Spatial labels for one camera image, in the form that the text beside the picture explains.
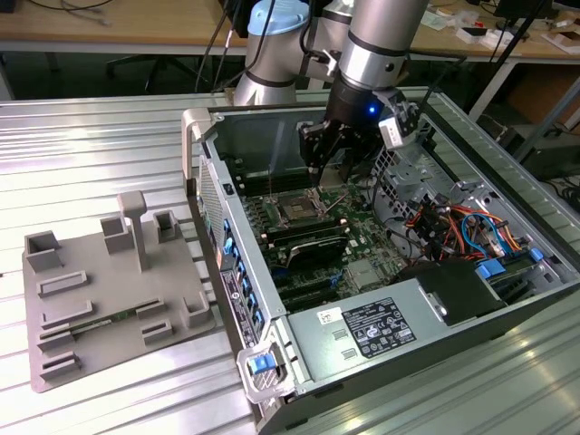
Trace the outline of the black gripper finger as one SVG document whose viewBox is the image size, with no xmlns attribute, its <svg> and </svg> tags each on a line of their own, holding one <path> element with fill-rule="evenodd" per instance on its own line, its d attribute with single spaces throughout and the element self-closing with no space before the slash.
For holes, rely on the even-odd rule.
<svg viewBox="0 0 580 435">
<path fill-rule="evenodd" d="M 339 175 L 342 182 L 347 182 L 354 166 L 361 160 L 363 155 L 362 134 L 356 131 L 349 132 L 343 139 L 343 150 Z"/>
<path fill-rule="evenodd" d="M 322 176 L 326 164 L 338 151 L 338 121 L 302 124 L 298 128 L 300 156 L 309 176 Z"/>
</svg>

